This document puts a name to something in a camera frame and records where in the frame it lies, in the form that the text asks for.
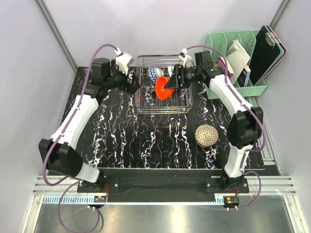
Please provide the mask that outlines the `orange glossy bowl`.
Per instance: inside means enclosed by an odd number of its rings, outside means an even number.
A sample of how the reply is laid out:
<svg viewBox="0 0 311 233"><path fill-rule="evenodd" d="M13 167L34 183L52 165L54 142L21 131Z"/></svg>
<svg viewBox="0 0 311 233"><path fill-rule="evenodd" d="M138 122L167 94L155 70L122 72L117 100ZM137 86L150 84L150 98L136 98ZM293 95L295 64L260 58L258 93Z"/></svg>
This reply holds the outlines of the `orange glossy bowl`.
<svg viewBox="0 0 311 233"><path fill-rule="evenodd" d="M168 81L169 79L167 77L161 76L155 83L155 93L157 98L160 100L166 100L167 98L171 97L174 92L174 89L172 88L164 88Z"/></svg>

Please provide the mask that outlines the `blue white patterned bowl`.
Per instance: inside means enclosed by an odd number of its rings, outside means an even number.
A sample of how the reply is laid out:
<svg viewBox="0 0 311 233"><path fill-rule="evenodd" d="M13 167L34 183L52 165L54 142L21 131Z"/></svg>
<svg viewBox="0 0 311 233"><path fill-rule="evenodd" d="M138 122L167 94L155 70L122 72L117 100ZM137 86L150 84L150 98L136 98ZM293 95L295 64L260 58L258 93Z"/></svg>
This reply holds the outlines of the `blue white patterned bowl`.
<svg viewBox="0 0 311 233"><path fill-rule="evenodd" d="M168 66L167 72L169 77L171 77L174 74L174 66Z"/></svg>

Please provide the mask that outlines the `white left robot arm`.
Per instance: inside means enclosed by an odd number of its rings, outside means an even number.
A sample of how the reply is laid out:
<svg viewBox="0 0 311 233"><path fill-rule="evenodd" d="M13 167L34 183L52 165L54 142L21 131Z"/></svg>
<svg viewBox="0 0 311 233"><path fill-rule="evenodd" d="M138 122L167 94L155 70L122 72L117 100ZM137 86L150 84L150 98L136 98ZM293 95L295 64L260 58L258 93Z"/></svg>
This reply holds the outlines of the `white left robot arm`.
<svg viewBox="0 0 311 233"><path fill-rule="evenodd" d="M96 58L91 63L85 87L58 130L50 139L41 139L39 152L43 161L42 174L52 171L88 182L94 192L104 189L104 175L97 168L85 163L76 152L78 140L86 124L100 104L114 88L134 94L140 87L134 73L129 72L132 56L124 53L113 60Z"/></svg>

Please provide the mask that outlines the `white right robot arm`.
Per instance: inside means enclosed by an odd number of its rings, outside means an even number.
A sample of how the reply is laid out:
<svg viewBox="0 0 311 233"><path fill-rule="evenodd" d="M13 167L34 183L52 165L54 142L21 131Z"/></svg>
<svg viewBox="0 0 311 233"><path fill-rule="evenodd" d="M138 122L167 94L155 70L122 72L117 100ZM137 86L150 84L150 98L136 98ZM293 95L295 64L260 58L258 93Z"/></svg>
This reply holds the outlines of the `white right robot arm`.
<svg viewBox="0 0 311 233"><path fill-rule="evenodd" d="M163 89L186 89L193 82L203 83L219 97L231 116L227 128L230 143L228 161L217 184L225 192L232 192L243 183L247 156L254 151L255 143L263 135L263 110L253 107L241 96L226 76L227 69L214 66L208 50L195 54L192 67L189 65L192 58L186 49L182 50L179 58L183 63L173 66L173 73Z"/></svg>

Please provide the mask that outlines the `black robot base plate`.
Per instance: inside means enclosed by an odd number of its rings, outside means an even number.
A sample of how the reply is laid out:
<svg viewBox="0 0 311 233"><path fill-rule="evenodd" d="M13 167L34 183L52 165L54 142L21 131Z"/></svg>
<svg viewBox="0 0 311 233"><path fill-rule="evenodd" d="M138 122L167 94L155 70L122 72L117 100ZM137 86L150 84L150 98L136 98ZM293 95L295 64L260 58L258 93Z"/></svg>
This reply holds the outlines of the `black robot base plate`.
<svg viewBox="0 0 311 233"><path fill-rule="evenodd" d="M221 169L147 169L100 168L108 188L92 189L79 185L79 193L108 191L108 203L160 203L215 201L215 194L249 193L247 179L242 177L237 186L225 183Z"/></svg>

